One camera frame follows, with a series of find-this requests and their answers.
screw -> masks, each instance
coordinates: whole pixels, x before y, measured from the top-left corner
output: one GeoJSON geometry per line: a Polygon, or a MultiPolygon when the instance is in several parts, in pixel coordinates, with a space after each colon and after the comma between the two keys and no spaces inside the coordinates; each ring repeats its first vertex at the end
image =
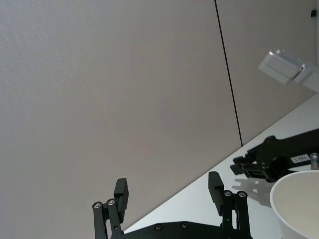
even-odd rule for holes
{"type": "Polygon", "coordinates": [[[247,196],[246,193],[244,193],[244,192],[239,192],[238,195],[241,198],[245,198],[247,196]]]}
{"type": "Polygon", "coordinates": [[[160,231],[161,228],[162,228],[161,224],[157,224],[157,225],[155,226],[155,230],[156,230],[156,231],[160,231]]]}
{"type": "Polygon", "coordinates": [[[181,224],[181,228],[186,229],[187,227],[188,227],[188,224],[187,224],[187,223],[182,223],[182,224],[181,224]]]}
{"type": "Polygon", "coordinates": [[[112,200],[110,200],[110,201],[108,202],[108,204],[109,204],[109,205],[113,205],[113,204],[115,204],[115,201],[112,199],[112,200]]]}
{"type": "Polygon", "coordinates": [[[94,208],[99,208],[101,206],[101,204],[100,203],[96,203],[96,204],[94,204],[94,208]]]}
{"type": "Polygon", "coordinates": [[[230,192],[230,191],[225,191],[224,194],[225,194],[227,197],[231,196],[231,192],[230,192]]]}

table surface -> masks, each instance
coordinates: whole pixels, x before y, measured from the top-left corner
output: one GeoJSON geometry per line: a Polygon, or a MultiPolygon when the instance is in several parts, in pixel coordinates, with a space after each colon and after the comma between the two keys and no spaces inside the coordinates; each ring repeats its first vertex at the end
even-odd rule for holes
{"type": "MultiPolygon", "coordinates": [[[[319,94],[311,97],[210,170],[219,173],[225,189],[233,192],[243,190],[248,193],[250,229],[254,239],[282,238],[276,215],[269,201],[270,190],[274,184],[265,180],[247,179],[244,175],[234,175],[229,168],[233,158],[244,155],[247,150],[262,143],[270,135],[282,139],[316,128],[319,128],[319,94]]],[[[307,169],[310,169],[309,165],[297,170],[307,169]]],[[[175,221],[220,225],[221,217],[208,191],[208,173],[140,219],[125,233],[156,223],[175,221]]]]}

white device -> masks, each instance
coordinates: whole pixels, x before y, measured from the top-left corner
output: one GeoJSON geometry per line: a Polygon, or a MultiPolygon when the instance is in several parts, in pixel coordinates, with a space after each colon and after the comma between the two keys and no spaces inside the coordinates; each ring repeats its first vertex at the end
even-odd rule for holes
{"type": "Polygon", "coordinates": [[[284,85],[295,81],[319,93],[319,67],[283,50],[270,51],[260,64],[259,70],[284,85]]]}

paper cup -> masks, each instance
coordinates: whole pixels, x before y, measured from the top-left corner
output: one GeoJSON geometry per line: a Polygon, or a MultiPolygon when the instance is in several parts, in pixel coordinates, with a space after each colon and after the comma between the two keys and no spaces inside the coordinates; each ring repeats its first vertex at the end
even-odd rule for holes
{"type": "Polygon", "coordinates": [[[319,239],[319,171],[279,179],[270,192],[284,239],[319,239]]]}

gray wall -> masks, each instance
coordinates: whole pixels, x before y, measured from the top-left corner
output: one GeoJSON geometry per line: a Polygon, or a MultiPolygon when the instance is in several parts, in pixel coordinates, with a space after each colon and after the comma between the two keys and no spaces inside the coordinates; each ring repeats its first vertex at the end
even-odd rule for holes
{"type": "Polygon", "coordinates": [[[316,60],[315,0],[218,0],[239,125],[246,143],[313,91],[284,86],[258,70],[270,49],[316,60]]]}
{"type": "Polygon", "coordinates": [[[240,147],[211,0],[5,0],[0,234],[93,238],[127,177],[124,227],[240,147]]]}

